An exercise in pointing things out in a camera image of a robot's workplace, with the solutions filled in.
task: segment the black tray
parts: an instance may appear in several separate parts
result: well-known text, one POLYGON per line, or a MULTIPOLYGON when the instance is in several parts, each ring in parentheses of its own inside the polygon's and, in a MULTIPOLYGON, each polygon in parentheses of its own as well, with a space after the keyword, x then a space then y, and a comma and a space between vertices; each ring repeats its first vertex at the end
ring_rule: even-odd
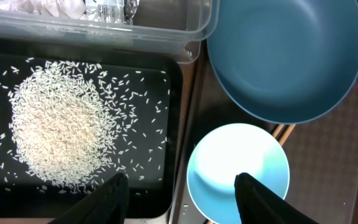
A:
MULTIPOLYGON (((13 91, 15 84, 20 84, 31 74, 30 67, 36 65, 43 67, 46 60, 69 60, 80 64, 81 62, 100 63, 103 70, 109 72, 110 79, 117 77, 118 80, 123 80, 123 76, 129 73, 125 79, 131 81, 128 84, 131 91, 139 94, 148 91, 147 97, 134 98, 131 101, 131 104, 137 107, 136 114, 139 121, 137 132, 128 131, 127 138, 128 141, 133 141, 132 145, 136 145, 138 149, 131 149, 120 156, 111 154, 111 157, 113 162, 117 162, 117 158, 120 157, 121 164, 127 166, 125 173, 129 174, 131 191, 127 218, 154 218, 165 213, 171 205, 173 195, 182 86, 182 74, 178 64, 169 58, 154 55, 0 39, 0 82, 13 91), (25 60, 28 57, 35 57, 35 59, 27 63, 25 60), (11 65, 20 69, 19 74, 12 73, 11 65), (146 98, 150 98, 148 104, 145 104, 146 98), (159 114, 155 112, 158 101, 162 101, 158 104, 161 110, 159 114), (157 134, 156 129, 163 129, 163 133, 157 134), (162 144, 165 136, 168 141, 162 144), (148 149, 153 149, 153 153, 149 153, 148 149), (140 168, 137 168, 137 172, 132 170, 130 165, 135 166, 138 163, 136 161, 140 161, 144 170, 140 168), (144 175, 145 178, 139 180, 140 175, 144 175)), ((97 76, 98 74, 95 74, 92 77, 94 81, 97 76)), ((124 90, 125 88, 120 88, 117 95, 124 94, 124 90)), ((12 114, 7 97, 8 91, 0 86, 0 134, 6 134, 0 149, 0 165, 2 162, 5 163, 5 168, 0 169, 0 217, 57 217, 86 194, 58 194, 60 189, 52 187, 49 182, 44 183, 35 176, 30 177, 25 173, 26 164, 21 164, 6 154, 9 149, 16 149, 11 141, 11 132, 7 128, 12 114), (13 176, 14 172, 18 175, 17 179, 13 176), (5 183, 4 177, 8 177, 10 181, 5 183), (48 187, 45 194, 37 190, 37 187, 42 185, 48 187), (6 192, 6 187, 9 187, 11 192, 6 192)), ((122 138, 115 140, 115 146, 118 149, 116 152, 128 148, 122 138)), ((99 179, 108 180, 116 173, 114 168, 107 170, 99 174, 99 179)))

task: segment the foil wrapper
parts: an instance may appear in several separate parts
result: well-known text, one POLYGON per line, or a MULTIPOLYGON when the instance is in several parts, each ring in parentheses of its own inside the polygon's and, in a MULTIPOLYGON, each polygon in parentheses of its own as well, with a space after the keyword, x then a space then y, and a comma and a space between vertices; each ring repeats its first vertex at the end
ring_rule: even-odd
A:
POLYGON ((88 20, 132 25, 139 0, 86 0, 88 20))

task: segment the large bowl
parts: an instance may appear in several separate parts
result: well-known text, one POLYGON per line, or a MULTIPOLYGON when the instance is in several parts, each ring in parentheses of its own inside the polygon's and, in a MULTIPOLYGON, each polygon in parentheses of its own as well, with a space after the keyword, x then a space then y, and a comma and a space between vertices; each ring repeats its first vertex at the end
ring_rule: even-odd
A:
POLYGON ((243 172, 285 198, 290 169, 273 136, 250 124, 229 124, 207 134, 187 168, 187 186, 197 209, 214 223, 240 224, 234 180, 243 172))
POLYGON ((225 0, 208 39, 214 72, 248 113, 303 123, 333 109, 358 74, 356 0, 225 0))

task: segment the wooden chopstick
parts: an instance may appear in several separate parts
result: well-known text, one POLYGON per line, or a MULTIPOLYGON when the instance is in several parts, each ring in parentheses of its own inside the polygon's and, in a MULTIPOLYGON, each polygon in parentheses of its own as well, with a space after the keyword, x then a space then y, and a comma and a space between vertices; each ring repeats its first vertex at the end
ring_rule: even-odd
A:
MULTIPOLYGON (((288 139, 288 137, 290 136, 291 132, 293 131, 293 129, 295 128, 295 124, 291 124, 289 126, 287 126, 283 133, 278 137, 278 135, 280 134, 281 130, 284 128, 284 124, 279 124, 277 125, 277 127, 274 129, 273 131, 273 137, 275 139, 277 139, 278 143, 280 143, 281 146, 284 145, 285 141, 288 139)), ((211 220, 208 220, 208 222, 206 224, 214 224, 211 220)))

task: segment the plastic bin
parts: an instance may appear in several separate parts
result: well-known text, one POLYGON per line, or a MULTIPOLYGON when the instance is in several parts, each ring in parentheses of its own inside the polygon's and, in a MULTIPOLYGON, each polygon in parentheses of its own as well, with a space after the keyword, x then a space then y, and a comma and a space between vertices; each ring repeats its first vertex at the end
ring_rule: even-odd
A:
POLYGON ((219 0, 140 0, 133 26, 0 11, 0 37, 153 52, 190 63, 218 11, 219 0))

